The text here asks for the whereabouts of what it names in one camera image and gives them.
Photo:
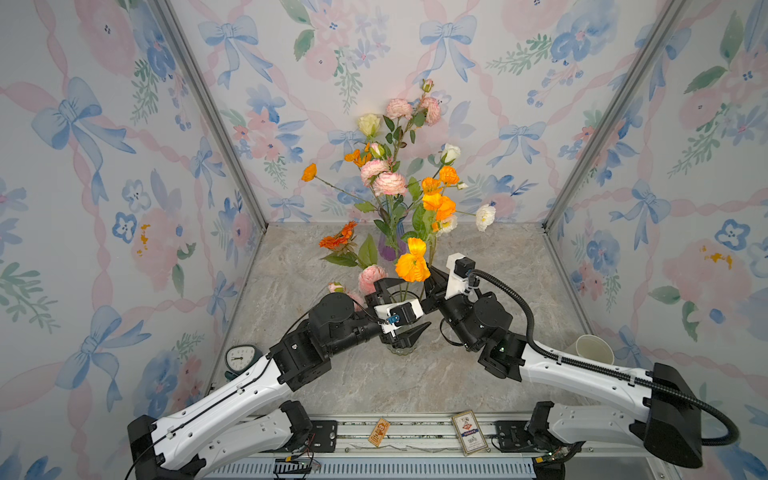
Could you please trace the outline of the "clear glass vase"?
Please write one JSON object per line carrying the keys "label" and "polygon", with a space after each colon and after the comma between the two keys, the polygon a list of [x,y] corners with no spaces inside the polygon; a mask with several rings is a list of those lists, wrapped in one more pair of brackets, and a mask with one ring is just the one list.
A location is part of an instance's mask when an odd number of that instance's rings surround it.
{"label": "clear glass vase", "polygon": [[379,316],[384,321],[383,342],[392,351],[412,350],[424,329],[429,327],[429,323],[419,324],[424,311],[417,296],[382,306]]}

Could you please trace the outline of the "yellow rose stem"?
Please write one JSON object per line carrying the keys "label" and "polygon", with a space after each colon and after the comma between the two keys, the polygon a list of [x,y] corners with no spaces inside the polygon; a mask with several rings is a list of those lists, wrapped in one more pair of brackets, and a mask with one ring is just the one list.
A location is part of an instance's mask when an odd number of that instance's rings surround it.
{"label": "yellow rose stem", "polygon": [[363,184],[375,197],[380,197],[383,190],[377,186],[379,177],[391,171],[391,149],[386,143],[377,140],[381,127],[381,118],[375,114],[366,114],[357,121],[359,131],[365,136],[364,147],[357,152],[354,164],[359,168]]}

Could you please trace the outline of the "small white flower spray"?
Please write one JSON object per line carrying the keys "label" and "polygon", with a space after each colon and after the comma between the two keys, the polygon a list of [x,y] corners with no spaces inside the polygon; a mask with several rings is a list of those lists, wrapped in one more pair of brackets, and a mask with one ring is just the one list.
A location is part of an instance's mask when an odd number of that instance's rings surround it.
{"label": "small white flower spray", "polygon": [[[438,235],[450,233],[456,228],[458,223],[457,215],[459,212],[455,202],[442,194],[442,191],[446,187],[455,187],[458,190],[464,190],[468,185],[465,182],[458,182],[455,184],[449,184],[442,181],[438,182],[437,192],[440,194],[440,203],[437,210],[436,221],[433,224],[433,231]],[[474,216],[477,230],[485,232],[487,228],[495,222],[496,207],[491,204],[481,205],[474,213]]]}

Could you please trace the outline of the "pink carnation stem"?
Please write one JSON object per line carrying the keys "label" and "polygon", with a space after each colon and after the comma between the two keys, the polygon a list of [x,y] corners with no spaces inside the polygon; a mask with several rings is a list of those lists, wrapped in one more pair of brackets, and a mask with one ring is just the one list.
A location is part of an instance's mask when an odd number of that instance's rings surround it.
{"label": "pink carnation stem", "polygon": [[379,265],[372,265],[364,269],[358,276],[358,288],[356,291],[349,291],[338,282],[332,282],[328,285],[330,293],[344,293],[360,303],[364,302],[364,297],[375,292],[375,282],[387,276],[386,270]]}

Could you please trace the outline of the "orange gerbera stem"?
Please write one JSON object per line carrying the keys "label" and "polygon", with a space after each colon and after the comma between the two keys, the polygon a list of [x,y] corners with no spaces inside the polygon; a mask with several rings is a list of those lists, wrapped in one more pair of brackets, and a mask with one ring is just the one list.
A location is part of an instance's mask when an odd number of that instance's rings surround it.
{"label": "orange gerbera stem", "polygon": [[381,266],[373,237],[368,235],[358,244],[356,228],[357,223],[350,221],[336,234],[324,237],[318,244],[321,249],[328,251],[323,260],[338,266],[358,268],[360,273],[369,266]]}

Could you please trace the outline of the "orange poppy thin stem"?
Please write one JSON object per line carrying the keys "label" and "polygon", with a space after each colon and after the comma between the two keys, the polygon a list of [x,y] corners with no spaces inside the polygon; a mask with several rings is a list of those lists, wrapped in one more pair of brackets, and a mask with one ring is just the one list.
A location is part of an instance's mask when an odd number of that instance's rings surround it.
{"label": "orange poppy thin stem", "polygon": [[423,283],[431,276],[425,259],[427,245],[420,238],[407,240],[407,252],[395,264],[397,276],[407,283]]}

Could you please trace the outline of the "white rose bud stem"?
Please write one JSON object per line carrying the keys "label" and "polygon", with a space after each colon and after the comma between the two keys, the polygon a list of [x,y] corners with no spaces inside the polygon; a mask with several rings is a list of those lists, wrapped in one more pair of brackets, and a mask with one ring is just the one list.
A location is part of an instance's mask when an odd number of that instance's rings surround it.
{"label": "white rose bud stem", "polygon": [[443,194],[447,189],[462,188],[463,181],[455,167],[460,156],[461,149],[458,146],[444,144],[439,152],[420,159],[421,163],[426,163],[432,170],[421,180],[409,181],[413,201],[420,201],[424,196]]}

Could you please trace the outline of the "orange poppy green leaves stem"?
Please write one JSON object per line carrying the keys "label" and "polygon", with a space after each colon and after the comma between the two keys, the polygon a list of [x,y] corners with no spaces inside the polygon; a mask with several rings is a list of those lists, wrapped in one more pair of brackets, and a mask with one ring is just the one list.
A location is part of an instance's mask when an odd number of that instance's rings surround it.
{"label": "orange poppy green leaves stem", "polygon": [[442,166],[435,175],[417,184],[419,189],[411,223],[413,237],[426,245],[425,259],[428,263],[432,263],[436,256],[438,239],[456,228],[457,207],[449,193],[459,184],[460,177],[450,165]]}

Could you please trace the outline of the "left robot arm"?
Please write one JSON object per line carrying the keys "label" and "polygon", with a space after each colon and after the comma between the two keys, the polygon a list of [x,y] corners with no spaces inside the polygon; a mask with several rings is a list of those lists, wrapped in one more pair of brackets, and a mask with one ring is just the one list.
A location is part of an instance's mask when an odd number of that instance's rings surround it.
{"label": "left robot arm", "polygon": [[289,397],[331,368],[334,355],[378,338],[398,347],[416,340],[417,320],[436,310],[445,289],[429,279],[424,294],[401,301],[385,278],[365,302],[346,293],[322,297],[267,354],[225,386],[159,419],[128,426],[129,479],[201,479],[256,452],[301,449],[312,431],[302,404]]}

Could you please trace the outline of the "pink rose stem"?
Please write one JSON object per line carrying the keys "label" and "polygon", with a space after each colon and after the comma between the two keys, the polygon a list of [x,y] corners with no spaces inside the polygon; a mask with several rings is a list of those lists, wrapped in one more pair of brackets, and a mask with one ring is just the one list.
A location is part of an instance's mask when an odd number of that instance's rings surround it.
{"label": "pink rose stem", "polygon": [[416,143],[417,130],[425,126],[434,126],[442,119],[441,101],[432,93],[434,81],[421,81],[421,95],[415,100],[394,98],[389,101],[383,116],[388,133],[385,142],[390,150],[388,163],[390,170],[397,173],[400,151]]}

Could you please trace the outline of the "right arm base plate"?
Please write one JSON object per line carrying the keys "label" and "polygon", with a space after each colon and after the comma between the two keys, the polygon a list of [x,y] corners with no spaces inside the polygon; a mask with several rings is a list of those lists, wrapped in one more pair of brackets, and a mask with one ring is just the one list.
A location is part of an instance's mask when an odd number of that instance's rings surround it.
{"label": "right arm base plate", "polygon": [[494,422],[496,446],[504,453],[531,453],[567,455],[580,452],[583,442],[565,443],[541,426],[529,421],[499,420]]}

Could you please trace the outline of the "pink ranunculus spray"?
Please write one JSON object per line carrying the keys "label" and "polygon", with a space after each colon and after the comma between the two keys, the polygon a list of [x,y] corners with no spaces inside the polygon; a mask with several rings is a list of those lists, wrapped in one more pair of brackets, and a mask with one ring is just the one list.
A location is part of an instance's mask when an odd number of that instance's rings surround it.
{"label": "pink ranunculus spray", "polygon": [[373,192],[368,188],[372,194],[373,200],[360,202],[357,204],[357,208],[360,211],[366,213],[376,213],[380,218],[379,209],[396,206],[402,203],[406,209],[406,217],[409,213],[408,206],[406,204],[405,196],[408,193],[408,182],[406,178],[399,172],[394,173],[392,171],[383,173],[378,181],[377,186],[383,190],[383,194],[380,197],[375,197]]}

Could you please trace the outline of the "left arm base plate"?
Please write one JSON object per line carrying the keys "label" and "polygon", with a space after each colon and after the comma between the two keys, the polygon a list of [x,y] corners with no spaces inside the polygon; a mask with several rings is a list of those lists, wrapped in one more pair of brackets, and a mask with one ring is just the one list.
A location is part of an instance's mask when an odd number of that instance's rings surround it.
{"label": "left arm base plate", "polygon": [[308,450],[313,453],[334,453],[338,439],[339,422],[336,420],[311,420],[301,425],[297,433],[284,445],[290,452]]}

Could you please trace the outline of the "blue purple glass vase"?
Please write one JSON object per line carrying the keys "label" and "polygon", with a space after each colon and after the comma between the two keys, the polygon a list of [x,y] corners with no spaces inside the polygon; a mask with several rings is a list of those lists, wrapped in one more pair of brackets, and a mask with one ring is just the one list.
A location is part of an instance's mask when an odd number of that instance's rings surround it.
{"label": "blue purple glass vase", "polygon": [[379,209],[380,218],[374,221],[375,226],[381,232],[379,240],[379,253],[386,261],[394,261],[405,252],[405,225],[406,209],[402,203],[396,206]]}

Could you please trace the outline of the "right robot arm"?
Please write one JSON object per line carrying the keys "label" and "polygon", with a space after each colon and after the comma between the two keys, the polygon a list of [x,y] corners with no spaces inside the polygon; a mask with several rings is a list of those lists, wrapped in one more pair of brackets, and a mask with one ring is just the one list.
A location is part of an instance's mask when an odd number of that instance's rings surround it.
{"label": "right robot arm", "polygon": [[638,444],[678,467],[703,466],[700,401],[672,366],[626,368],[546,347],[533,337],[535,318],[520,294],[460,257],[447,271],[429,269],[424,310],[439,311],[459,344],[479,355],[491,375],[557,387],[596,400],[601,407],[570,413],[539,402],[528,422],[546,446],[588,441]]}

